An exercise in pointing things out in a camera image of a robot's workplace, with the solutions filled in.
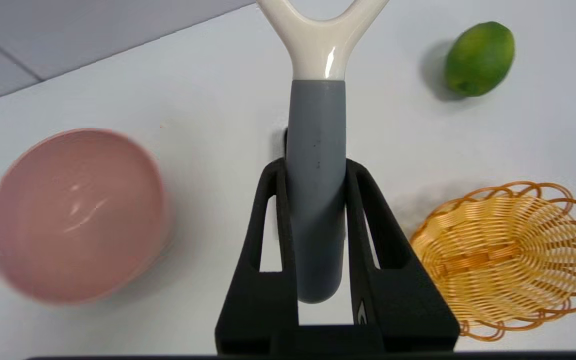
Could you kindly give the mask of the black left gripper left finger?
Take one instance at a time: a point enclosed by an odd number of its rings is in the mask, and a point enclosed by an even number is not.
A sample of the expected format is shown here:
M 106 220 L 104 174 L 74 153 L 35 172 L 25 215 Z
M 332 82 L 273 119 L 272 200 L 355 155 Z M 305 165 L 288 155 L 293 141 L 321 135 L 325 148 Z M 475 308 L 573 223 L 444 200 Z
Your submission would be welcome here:
M 260 271 L 266 210 L 275 197 L 281 271 Z M 218 354 L 270 354 L 274 337 L 298 327 L 297 266 L 291 233 L 285 160 L 259 178 L 246 237 L 215 326 Z

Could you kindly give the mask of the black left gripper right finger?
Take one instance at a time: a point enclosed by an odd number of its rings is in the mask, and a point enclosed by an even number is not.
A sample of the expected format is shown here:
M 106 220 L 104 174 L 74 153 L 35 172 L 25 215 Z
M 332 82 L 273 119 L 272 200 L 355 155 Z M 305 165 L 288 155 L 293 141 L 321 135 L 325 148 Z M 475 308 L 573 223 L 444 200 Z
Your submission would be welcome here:
M 457 318 L 365 166 L 346 161 L 353 321 L 379 331 L 387 353 L 452 353 Z

